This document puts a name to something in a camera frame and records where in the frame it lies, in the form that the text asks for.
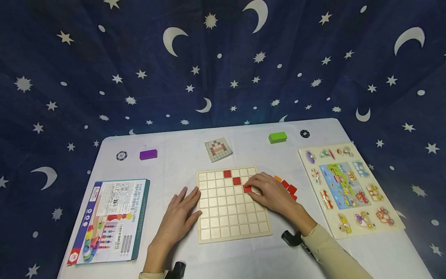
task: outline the right hand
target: right hand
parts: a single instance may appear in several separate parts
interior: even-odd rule
[[[248,195],[253,200],[285,217],[289,217],[289,212],[297,205],[285,187],[277,179],[264,172],[252,176],[243,186],[259,188],[263,192],[262,196],[254,192],[249,192]]]

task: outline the wooden grid board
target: wooden grid board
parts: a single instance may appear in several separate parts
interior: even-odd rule
[[[256,166],[197,171],[198,208],[203,212],[198,219],[199,244],[273,234],[268,211],[243,187],[256,173]],[[251,190],[261,195],[258,188]]]

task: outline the purple block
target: purple block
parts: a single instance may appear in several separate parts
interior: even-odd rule
[[[153,159],[158,157],[158,151],[156,149],[140,152],[140,160]]]

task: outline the green block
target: green block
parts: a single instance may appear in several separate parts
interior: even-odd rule
[[[285,142],[287,137],[286,137],[285,132],[280,132],[280,133],[270,134],[268,139],[269,139],[269,143],[273,144],[273,143],[278,143],[278,142]]]

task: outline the black clamp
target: black clamp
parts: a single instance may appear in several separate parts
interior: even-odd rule
[[[184,275],[186,264],[183,262],[176,262],[172,271],[167,272],[165,279],[181,279]]]

